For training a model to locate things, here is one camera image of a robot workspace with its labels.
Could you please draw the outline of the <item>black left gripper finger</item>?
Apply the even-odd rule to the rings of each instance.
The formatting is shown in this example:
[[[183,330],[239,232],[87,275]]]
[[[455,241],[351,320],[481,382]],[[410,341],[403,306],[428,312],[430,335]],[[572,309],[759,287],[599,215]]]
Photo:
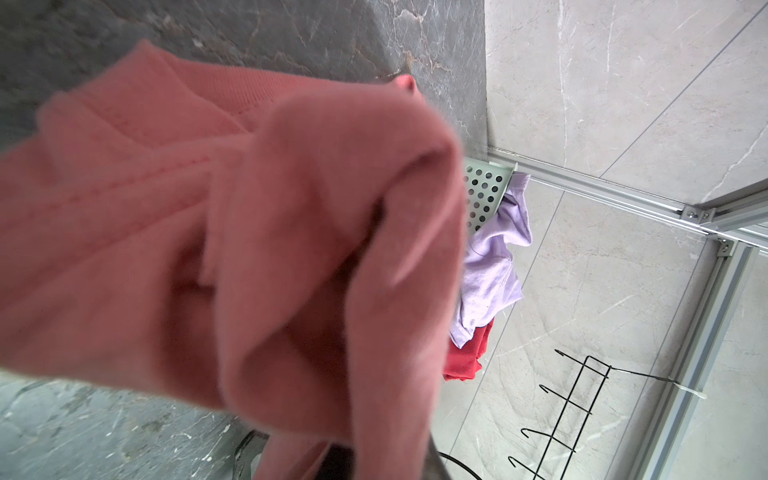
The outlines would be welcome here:
[[[432,437],[429,438],[427,449],[427,480],[451,480]]]

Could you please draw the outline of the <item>pink t shirt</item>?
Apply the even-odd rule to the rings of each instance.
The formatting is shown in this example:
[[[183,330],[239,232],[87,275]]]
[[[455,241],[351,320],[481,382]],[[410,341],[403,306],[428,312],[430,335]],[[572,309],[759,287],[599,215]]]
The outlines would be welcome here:
[[[256,475],[417,479],[467,234],[417,92],[148,42],[1,157],[1,365],[231,412]]]

